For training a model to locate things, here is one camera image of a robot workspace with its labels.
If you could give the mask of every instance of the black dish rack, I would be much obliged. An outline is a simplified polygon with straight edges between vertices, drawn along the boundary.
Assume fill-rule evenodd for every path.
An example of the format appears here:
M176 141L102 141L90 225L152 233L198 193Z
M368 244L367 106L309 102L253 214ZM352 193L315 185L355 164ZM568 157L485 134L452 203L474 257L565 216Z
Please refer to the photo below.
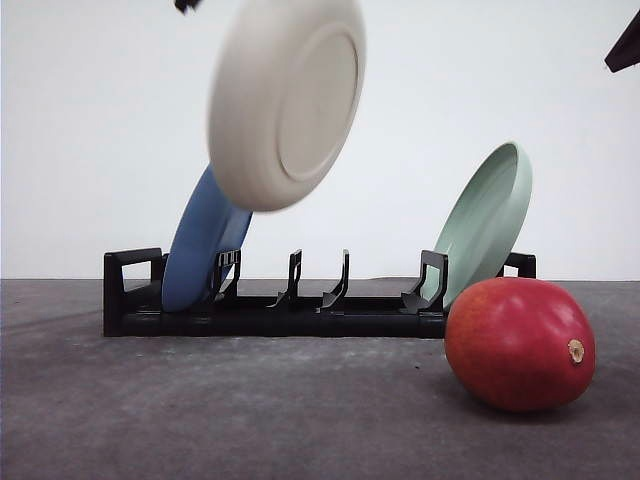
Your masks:
M342 275L336 286L322 296L309 297L298 294L301 250L289 256L287 288L277 295L239 295L242 252L221 252L215 258L207 298L177 313L165 312L161 305L167 258L160 248L105 254L105 336L444 338L447 255L422 251L420 277L408 292L396 296L351 296L347 295L349 252L344 250ZM123 267L145 262L151 263L149 284L126 291ZM519 277L536 277L534 255L511 253L505 266L516 268ZM233 278L223 282L222 272L230 267ZM433 298L425 300L420 288L430 267L439 272L439 286ZM504 267L498 272L498 276L502 275Z

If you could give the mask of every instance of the light green plate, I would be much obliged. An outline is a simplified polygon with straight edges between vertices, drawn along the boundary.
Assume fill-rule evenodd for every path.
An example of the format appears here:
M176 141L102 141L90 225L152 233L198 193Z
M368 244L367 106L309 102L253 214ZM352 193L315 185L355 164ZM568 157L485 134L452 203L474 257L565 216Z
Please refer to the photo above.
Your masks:
M498 274L524 223L531 186L531 164L516 143L498 147L467 184L434 248L449 256L445 309L468 286ZM430 267L421 294L430 300L437 288Z

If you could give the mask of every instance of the dish rack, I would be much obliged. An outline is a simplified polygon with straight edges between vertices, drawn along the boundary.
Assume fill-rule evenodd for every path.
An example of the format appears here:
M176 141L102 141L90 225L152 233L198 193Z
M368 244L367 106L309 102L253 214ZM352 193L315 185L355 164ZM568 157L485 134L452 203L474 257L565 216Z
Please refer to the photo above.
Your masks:
M422 251L420 276L407 292L396 296L351 296L349 251L344 250L342 274L335 287L322 296L301 296L298 287L302 250L289 256L286 290L264 295L239 295L242 252L221 252L215 257L206 298L175 313L163 311L161 302L168 255L163 255L160 248L104 255L104 336L444 338L447 255ZM151 264L149 283L126 291L123 267L145 262ZM517 269L519 277L536 277L534 255L511 253L505 266ZM223 282L223 272L232 267L232 279ZM430 268L438 271L439 282L435 295L426 300L420 289ZM498 273L503 275L504 267Z

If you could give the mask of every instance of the white plate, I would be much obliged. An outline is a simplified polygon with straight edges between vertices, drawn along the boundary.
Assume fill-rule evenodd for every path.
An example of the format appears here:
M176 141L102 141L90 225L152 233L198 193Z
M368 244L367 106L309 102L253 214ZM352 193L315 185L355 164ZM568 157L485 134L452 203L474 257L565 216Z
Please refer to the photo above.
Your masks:
M357 109L365 32L356 0L249 0L214 83L209 155L241 208L299 201L335 162Z

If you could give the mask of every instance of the blue plate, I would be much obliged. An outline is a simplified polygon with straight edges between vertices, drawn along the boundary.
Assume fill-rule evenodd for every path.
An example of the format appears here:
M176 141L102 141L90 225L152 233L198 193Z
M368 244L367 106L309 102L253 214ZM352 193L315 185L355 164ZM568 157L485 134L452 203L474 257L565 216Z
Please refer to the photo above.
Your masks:
M216 254L242 246L251 215L225 197L211 167L207 167L171 245L162 282L165 311L185 310L206 296Z

